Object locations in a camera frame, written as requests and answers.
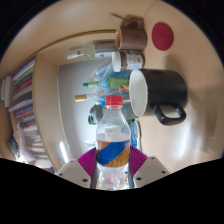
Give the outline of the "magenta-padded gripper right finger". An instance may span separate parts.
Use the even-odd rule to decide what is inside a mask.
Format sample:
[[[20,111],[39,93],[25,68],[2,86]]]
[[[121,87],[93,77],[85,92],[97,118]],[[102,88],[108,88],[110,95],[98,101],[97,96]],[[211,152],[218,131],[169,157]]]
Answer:
[[[134,146],[130,147],[128,183],[129,188],[140,188],[169,175],[169,171],[155,157],[147,157]]]

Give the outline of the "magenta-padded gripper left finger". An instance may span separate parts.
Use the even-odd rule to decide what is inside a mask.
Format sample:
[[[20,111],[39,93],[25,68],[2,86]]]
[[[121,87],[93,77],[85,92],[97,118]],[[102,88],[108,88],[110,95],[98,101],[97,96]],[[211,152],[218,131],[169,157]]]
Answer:
[[[83,188],[95,189],[98,178],[96,149],[92,148],[78,159],[70,159],[56,175]]]

